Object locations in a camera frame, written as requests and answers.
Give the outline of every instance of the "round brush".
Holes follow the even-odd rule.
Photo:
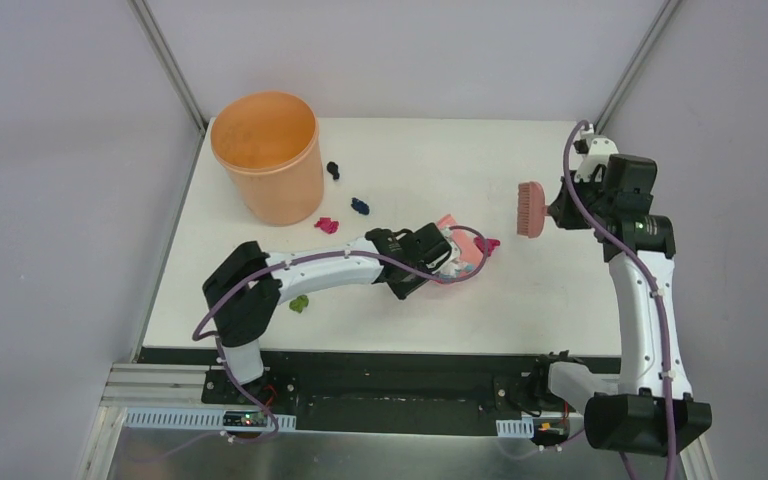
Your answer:
[[[537,238],[543,232],[543,224],[549,216],[546,194],[537,182],[519,184],[517,203],[517,235]]]

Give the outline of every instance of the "white table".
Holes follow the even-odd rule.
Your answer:
[[[563,143],[573,122],[320,119],[325,200],[289,227],[258,222],[202,146],[143,342],[144,347],[211,348],[190,340],[207,311],[201,285],[242,242],[265,251],[337,245],[375,227],[417,229],[451,213],[502,245],[474,279],[426,284],[399,301],[384,285],[310,295],[301,314],[279,305],[261,337],[275,350],[620,355],[616,296],[590,231],[560,231],[548,219],[539,239],[516,235],[517,184],[560,186]],[[350,208],[366,201],[369,216]],[[320,217],[340,221],[327,235]]]

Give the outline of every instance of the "gray wall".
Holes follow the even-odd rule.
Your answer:
[[[196,138],[124,0],[0,1],[0,480],[73,475]]]
[[[152,0],[202,111],[283,89],[326,117],[595,116],[662,0]]]
[[[768,2],[686,2],[608,134],[659,162],[676,315],[721,478],[768,477]]]

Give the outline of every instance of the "brush bristles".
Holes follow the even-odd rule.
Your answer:
[[[517,198],[517,235],[528,236],[528,226],[531,223],[531,188],[527,183],[519,184]]]

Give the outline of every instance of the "plastic bucket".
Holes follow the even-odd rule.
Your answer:
[[[216,117],[210,142],[246,206],[263,222],[300,222],[322,203],[319,125],[302,99],[284,92],[243,97]]]

